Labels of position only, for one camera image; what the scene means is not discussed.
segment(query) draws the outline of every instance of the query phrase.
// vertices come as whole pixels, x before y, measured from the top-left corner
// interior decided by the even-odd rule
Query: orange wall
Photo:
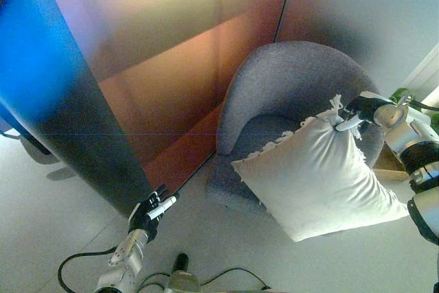
[[[56,1],[135,154],[150,170],[222,102],[244,58],[274,40],[283,2]],[[206,122],[203,130],[213,134],[216,121]],[[192,156],[205,158],[214,143],[207,139]]]

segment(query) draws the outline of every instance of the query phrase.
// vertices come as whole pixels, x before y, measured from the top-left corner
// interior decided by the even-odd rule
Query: wall panel
[[[274,40],[283,4],[283,0],[56,1],[144,168],[151,168],[159,155],[163,159],[167,150],[175,153],[173,143],[220,105],[244,58]],[[215,121],[207,122],[201,125],[206,130],[205,146],[193,150],[196,159],[213,150]]]
[[[439,0],[288,0],[279,40],[339,49],[390,96],[438,43]]]

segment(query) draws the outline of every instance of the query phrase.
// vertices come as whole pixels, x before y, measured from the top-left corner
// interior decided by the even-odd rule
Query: black cable
[[[74,254],[71,255],[70,257],[68,257],[67,259],[65,259],[61,264],[60,267],[58,268],[58,282],[61,285],[61,287],[64,289],[64,291],[68,292],[68,293],[75,293],[75,291],[71,290],[69,288],[69,286],[67,286],[65,284],[65,282],[62,280],[62,268],[65,266],[65,264],[67,262],[69,262],[72,259],[75,259],[76,257],[92,257],[92,256],[96,256],[96,255],[105,255],[105,254],[110,254],[113,253],[116,250],[117,246],[114,246],[112,248],[110,248],[109,250],[105,250],[103,252],[87,252],[87,253],[78,253],[78,254]]]
[[[201,286],[205,286],[205,285],[207,285],[207,284],[209,284],[209,283],[212,283],[214,280],[220,278],[223,274],[226,274],[227,272],[230,272],[230,271],[233,271],[233,270],[242,270],[242,271],[248,272],[248,273],[251,274],[253,277],[257,278],[257,279],[263,284],[262,290],[268,290],[268,289],[271,288],[270,286],[268,286],[267,284],[265,284],[265,282],[264,282],[262,279],[260,279],[257,275],[255,275],[253,272],[251,272],[251,271],[249,271],[249,270],[247,270],[247,269],[244,269],[244,268],[239,268],[239,267],[227,269],[227,270],[225,270],[225,271],[223,271],[223,272],[217,274],[216,276],[212,277],[212,278],[209,279],[208,281],[205,281],[204,283],[201,284]]]
[[[417,107],[422,108],[422,109],[426,109],[426,110],[439,111],[439,108],[435,108],[434,106],[428,106],[426,104],[415,101],[414,99],[412,101],[410,101],[409,104],[411,104],[412,106],[417,106]]]
[[[167,277],[170,277],[170,276],[171,276],[170,274],[167,274],[166,272],[155,272],[154,274],[149,275],[148,277],[146,277],[146,278],[142,281],[142,283],[140,284],[140,288],[137,290],[137,293],[139,293],[142,289],[146,288],[149,284],[151,284],[151,283],[145,284],[145,282],[146,282],[148,279],[150,279],[151,277],[154,277],[154,276],[158,276],[158,275],[161,275],[161,276],[167,276]]]
[[[160,288],[161,288],[163,291],[165,290],[165,287],[164,287],[162,284],[160,284],[158,281],[153,281],[153,282],[151,282],[151,283],[145,284],[145,286],[143,286],[142,288],[140,288],[140,290],[138,290],[137,292],[140,292],[142,289],[144,289],[144,288],[146,288],[147,286],[150,286],[150,285],[157,285],[157,286],[160,286]]]

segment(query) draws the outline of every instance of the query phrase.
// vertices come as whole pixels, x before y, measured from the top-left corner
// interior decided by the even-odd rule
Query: gray floor
[[[0,137],[2,293],[63,292],[56,270],[65,257],[105,250],[125,237],[126,220],[86,183],[77,176],[54,180],[53,173],[63,167],[38,164],[19,141]],[[145,274],[169,271],[184,251],[191,258],[189,270],[201,279],[243,266],[286,292],[432,291],[438,251],[409,218],[294,243],[274,221],[207,201],[210,169],[207,162],[164,217],[149,244]],[[404,201],[412,194],[403,183],[388,185]],[[107,258],[72,261],[64,272],[67,284],[76,292],[92,292]],[[235,272],[206,291],[260,287],[249,275]]]

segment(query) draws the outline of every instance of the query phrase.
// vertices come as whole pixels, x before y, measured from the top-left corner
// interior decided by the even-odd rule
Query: chair seat
[[[227,207],[269,216],[265,206],[252,193],[235,172],[232,161],[246,158],[249,153],[260,150],[268,142],[279,138],[286,130],[295,131],[300,123],[283,117],[260,115],[251,119],[242,130],[229,155],[216,154],[214,170],[206,186],[206,196]]]

